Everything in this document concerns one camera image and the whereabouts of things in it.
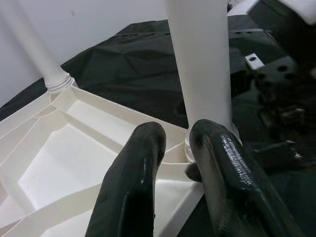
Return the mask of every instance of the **white plastic pipe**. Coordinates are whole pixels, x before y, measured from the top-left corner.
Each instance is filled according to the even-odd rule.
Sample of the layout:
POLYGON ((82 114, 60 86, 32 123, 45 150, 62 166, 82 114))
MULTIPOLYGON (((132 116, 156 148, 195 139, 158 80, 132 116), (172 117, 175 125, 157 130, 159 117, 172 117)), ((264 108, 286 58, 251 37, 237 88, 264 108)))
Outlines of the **white plastic pipe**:
POLYGON ((184 102, 192 126, 233 130, 225 0, 165 0, 184 102))
POLYGON ((0 14, 44 77, 48 92, 55 93, 68 87, 73 79, 59 66, 19 2, 0 0, 0 14))

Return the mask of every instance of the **white wall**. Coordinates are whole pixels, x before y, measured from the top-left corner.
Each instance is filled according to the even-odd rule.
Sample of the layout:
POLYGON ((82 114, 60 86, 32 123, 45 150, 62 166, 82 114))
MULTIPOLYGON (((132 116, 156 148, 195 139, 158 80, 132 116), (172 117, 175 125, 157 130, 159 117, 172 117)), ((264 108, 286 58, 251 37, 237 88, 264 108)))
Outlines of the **white wall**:
MULTIPOLYGON (((163 0, 19 0, 60 64, 125 26, 166 19, 163 0)), ((41 76, 0 18, 0 106, 41 76)))

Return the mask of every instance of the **hole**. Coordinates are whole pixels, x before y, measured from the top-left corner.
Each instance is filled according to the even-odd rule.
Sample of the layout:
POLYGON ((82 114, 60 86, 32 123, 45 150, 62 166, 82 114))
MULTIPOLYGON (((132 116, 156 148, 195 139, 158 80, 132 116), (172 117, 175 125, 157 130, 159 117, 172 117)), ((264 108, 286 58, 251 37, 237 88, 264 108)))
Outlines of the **hole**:
POLYGON ((278 70, 279 72, 285 72, 285 71, 287 70, 287 66, 279 66, 279 67, 277 68, 277 70, 278 70))
POLYGON ((288 74, 285 74, 284 75, 284 78, 287 79, 287 80, 292 80, 295 78, 294 74, 292 73, 288 73, 288 74))
POLYGON ((266 78, 267 76, 263 73, 258 75, 258 79, 263 80, 264 78, 266 78))
POLYGON ((266 82, 265 82, 265 87, 268 88, 268 87, 271 87, 271 86, 272 86, 271 82, 269 82, 269 81, 266 81, 266 82))

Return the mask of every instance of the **white plastic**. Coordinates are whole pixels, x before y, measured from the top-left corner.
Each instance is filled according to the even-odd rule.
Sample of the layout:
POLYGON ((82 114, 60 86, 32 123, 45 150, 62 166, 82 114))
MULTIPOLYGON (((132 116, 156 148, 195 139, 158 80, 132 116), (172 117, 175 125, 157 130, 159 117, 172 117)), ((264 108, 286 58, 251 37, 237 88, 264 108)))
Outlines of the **white plastic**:
POLYGON ((228 25, 223 0, 165 0, 189 125, 232 130, 228 25))
POLYGON ((0 122, 0 236, 19 220, 5 236, 84 236, 95 188, 136 126, 149 121, 167 135, 156 181, 155 236, 177 236, 203 195, 185 175, 187 131, 74 86, 45 94, 0 122))
POLYGON ((19 2, 17 0, 0 0, 0 14, 44 77, 48 91, 58 93, 67 88, 73 79, 59 66, 19 2))
POLYGON ((316 1, 315 0, 279 0, 295 11, 309 25, 316 24, 316 1))

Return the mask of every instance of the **black mechanical part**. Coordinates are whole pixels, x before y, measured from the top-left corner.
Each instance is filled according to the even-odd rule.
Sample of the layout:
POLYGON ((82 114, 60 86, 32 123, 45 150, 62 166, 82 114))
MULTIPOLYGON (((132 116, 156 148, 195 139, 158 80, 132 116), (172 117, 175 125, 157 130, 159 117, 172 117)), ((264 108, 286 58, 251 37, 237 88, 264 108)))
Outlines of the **black mechanical part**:
POLYGON ((102 182, 86 237, 150 237, 155 179, 166 135, 155 122, 138 126, 102 182))
POLYGON ((282 126, 316 127, 316 81, 302 74, 290 57, 271 62, 254 74, 260 101, 265 105, 260 113, 264 122, 270 114, 282 126))
POLYGON ((199 120, 190 144, 217 236, 304 236, 264 171, 224 126, 199 120))
POLYGON ((316 25, 308 25, 278 0, 260 0, 248 14, 260 28, 271 31, 273 38, 303 71, 310 72, 316 66, 316 25))

